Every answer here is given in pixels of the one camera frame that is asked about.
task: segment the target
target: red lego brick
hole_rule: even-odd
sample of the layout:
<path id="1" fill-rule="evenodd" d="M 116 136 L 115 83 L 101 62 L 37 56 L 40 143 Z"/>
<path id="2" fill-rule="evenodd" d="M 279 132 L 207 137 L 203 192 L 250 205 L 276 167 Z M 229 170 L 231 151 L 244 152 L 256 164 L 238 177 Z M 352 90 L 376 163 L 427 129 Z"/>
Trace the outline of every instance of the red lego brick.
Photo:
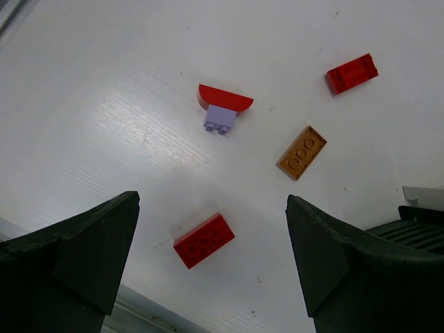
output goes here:
<path id="1" fill-rule="evenodd" d="M 215 214 L 174 242 L 174 250 L 190 269 L 234 239 L 222 215 Z"/>
<path id="2" fill-rule="evenodd" d="M 363 55 L 327 72 L 328 80 L 335 94 L 356 87 L 378 75 L 370 54 Z"/>
<path id="3" fill-rule="evenodd" d="M 247 110 L 253 104 L 253 101 L 250 97 L 233 94 L 207 85 L 199 85 L 198 102 L 205 110 L 208 109 L 209 105 L 214 105 L 240 113 Z"/>

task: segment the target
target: brown lego brick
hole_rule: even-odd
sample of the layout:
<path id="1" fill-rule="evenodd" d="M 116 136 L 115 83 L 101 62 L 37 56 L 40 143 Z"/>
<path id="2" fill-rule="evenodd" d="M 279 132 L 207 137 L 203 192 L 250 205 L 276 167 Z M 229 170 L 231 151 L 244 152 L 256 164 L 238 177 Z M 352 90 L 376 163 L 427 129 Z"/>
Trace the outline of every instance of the brown lego brick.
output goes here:
<path id="1" fill-rule="evenodd" d="M 306 127 L 280 158 L 277 166 L 293 180 L 298 180 L 327 143 L 311 126 Z"/>

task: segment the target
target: white table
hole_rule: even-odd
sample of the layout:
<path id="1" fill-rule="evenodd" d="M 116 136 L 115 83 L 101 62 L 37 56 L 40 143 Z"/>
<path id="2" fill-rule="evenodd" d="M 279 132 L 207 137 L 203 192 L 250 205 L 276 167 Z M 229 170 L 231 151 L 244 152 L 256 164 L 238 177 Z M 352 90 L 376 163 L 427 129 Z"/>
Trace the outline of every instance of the white table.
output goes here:
<path id="1" fill-rule="evenodd" d="M 314 332 L 287 196 L 367 228 L 397 218 L 401 185 L 444 184 L 443 12 L 40 0 L 1 45 L 0 216 L 34 231 L 136 189 L 124 284 L 213 332 Z M 380 76 L 332 96 L 327 70 L 368 52 Z M 255 98 L 225 137 L 203 128 L 199 83 Z M 275 163 L 307 124 L 328 144 L 293 182 Z M 188 271 L 178 226 L 214 210 L 237 238 Z"/>

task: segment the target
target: toy block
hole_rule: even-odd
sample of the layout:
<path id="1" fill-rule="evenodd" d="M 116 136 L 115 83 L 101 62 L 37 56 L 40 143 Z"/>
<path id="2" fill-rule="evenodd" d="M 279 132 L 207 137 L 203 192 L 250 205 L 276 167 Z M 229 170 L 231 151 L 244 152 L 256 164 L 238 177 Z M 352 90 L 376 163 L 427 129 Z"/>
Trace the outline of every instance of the toy block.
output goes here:
<path id="1" fill-rule="evenodd" d="M 363 55 L 327 72 L 328 80 L 335 94 L 356 87 L 378 75 L 370 54 Z"/>
<path id="2" fill-rule="evenodd" d="M 234 234 L 222 215 L 208 220 L 174 242 L 174 250 L 190 269 L 234 239 Z"/>
<path id="3" fill-rule="evenodd" d="M 296 181 L 307 170 L 326 143 L 327 140 L 311 126 L 308 126 L 280 158 L 277 166 Z"/>
<path id="4" fill-rule="evenodd" d="M 220 134 L 225 134 L 233 128 L 236 114 L 236 111 L 210 105 L 203 125 L 206 130 L 217 130 Z"/>
<path id="5" fill-rule="evenodd" d="M 253 99 L 207 85 L 199 85 L 198 102 L 205 110 L 209 105 L 215 105 L 240 113 L 253 104 Z"/>

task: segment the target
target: purple brick stud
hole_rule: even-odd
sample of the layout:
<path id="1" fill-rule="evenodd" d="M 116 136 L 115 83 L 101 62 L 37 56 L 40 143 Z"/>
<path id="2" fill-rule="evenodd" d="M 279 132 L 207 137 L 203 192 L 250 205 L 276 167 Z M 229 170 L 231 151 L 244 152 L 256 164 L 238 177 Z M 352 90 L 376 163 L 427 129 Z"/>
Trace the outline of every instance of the purple brick stud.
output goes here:
<path id="1" fill-rule="evenodd" d="M 220 134 L 226 134 L 233 128 L 236 115 L 236 111 L 210 105 L 203 125 L 206 130 L 217 130 Z"/>

